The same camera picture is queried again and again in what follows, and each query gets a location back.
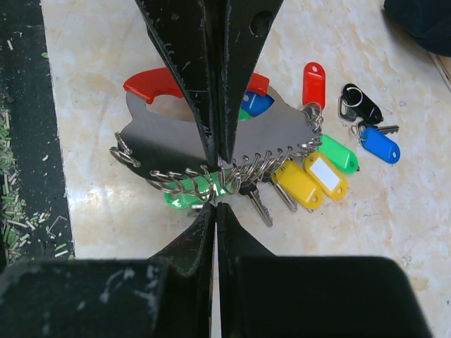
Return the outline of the dark navy vest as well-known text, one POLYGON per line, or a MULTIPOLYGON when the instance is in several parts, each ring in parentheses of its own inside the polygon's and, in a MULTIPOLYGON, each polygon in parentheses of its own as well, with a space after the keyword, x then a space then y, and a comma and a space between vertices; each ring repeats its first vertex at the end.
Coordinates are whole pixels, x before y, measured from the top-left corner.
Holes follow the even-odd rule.
POLYGON ((383 8, 419 46, 450 57, 450 0, 387 0, 383 8))

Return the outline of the key with blue tag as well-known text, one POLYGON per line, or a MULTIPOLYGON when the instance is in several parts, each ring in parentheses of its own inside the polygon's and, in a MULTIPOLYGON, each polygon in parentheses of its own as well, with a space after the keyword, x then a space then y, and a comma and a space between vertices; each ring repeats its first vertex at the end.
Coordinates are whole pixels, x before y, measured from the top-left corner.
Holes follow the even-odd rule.
POLYGON ((350 129, 365 150, 386 163, 396 164, 400 160, 401 151, 388 134, 398 132, 399 128, 397 125, 371 125, 361 120, 350 129))

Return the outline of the key with yellow tag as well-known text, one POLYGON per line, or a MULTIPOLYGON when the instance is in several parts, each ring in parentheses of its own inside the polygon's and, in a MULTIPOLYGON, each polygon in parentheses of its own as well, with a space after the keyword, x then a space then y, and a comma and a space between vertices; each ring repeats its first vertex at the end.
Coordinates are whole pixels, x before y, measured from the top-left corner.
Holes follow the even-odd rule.
POLYGON ((348 189, 347 179, 324 154, 309 154, 303 161, 303 168, 330 199, 344 198, 348 189))

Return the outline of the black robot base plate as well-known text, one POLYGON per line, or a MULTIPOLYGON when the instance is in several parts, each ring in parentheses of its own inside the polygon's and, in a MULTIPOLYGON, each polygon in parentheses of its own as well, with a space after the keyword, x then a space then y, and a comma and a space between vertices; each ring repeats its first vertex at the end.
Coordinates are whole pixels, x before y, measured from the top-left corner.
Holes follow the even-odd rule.
POLYGON ((41 1, 1 2, 1 260, 75 256, 41 1))

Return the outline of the key with red tag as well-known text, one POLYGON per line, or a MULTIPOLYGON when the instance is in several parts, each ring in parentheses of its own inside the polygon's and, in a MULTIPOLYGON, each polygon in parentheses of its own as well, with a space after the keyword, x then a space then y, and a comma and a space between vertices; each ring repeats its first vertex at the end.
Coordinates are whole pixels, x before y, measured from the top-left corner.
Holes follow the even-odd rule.
POLYGON ((316 62, 309 62, 303 70, 302 105, 311 109, 318 120, 326 105, 326 72, 316 62))

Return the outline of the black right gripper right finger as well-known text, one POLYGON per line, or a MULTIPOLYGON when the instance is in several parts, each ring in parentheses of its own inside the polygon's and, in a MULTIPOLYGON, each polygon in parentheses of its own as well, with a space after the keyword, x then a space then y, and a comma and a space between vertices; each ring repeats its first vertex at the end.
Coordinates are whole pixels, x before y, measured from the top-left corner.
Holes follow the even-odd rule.
POLYGON ((223 337, 430 337, 409 280, 381 256, 277 256, 216 209, 223 337))

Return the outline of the red-handled metal key organizer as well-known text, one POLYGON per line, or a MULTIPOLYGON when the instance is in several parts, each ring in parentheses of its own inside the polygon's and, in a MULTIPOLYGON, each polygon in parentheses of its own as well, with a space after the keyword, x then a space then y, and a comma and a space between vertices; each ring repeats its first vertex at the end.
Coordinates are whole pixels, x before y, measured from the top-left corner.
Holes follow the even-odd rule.
POLYGON ((194 122, 176 120, 147 110, 158 96, 182 97, 167 68, 147 70, 123 85, 131 122, 115 135, 112 156, 134 174, 168 193, 204 196, 194 181, 224 170, 223 182, 232 184, 276 171, 290 157, 314 152, 321 143, 321 107, 310 103, 302 110, 287 105, 260 74, 250 78, 248 90, 272 104, 263 113, 237 124, 231 163, 206 146, 218 143, 218 130, 194 122))

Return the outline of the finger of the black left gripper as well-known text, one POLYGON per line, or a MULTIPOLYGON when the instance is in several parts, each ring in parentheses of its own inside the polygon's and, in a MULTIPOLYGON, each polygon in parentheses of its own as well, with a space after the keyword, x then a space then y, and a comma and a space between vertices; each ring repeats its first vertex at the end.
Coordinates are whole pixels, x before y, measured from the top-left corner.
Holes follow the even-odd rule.
POLYGON ((150 40, 194 113, 209 165, 218 160, 216 1, 136 2, 150 40))
POLYGON ((282 1, 221 1, 218 19, 219 154, 230 162, 238 114, 282 1))

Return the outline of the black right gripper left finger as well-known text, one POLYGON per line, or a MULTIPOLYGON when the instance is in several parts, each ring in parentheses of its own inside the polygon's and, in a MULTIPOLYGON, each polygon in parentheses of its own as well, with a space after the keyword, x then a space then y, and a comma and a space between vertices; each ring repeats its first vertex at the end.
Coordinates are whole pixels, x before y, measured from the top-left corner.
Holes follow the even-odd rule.
POLYGON ((21 261, 1 274, 2 337, 209 337, 216 209, 147 259, 21 261))

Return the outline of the wooden clothes rack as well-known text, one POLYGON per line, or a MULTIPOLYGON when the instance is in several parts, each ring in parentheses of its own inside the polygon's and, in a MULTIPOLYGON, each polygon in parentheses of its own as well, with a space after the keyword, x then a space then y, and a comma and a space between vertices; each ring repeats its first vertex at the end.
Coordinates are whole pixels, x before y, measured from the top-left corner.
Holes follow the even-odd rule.
POLYGON ((443 82, 448 88, 448 91, 450 92, 450 58, 441 57, 431 52, 429 52, 428 54, 431 57, 431 60, 437 68, 440 76, 442 77, 443 82))

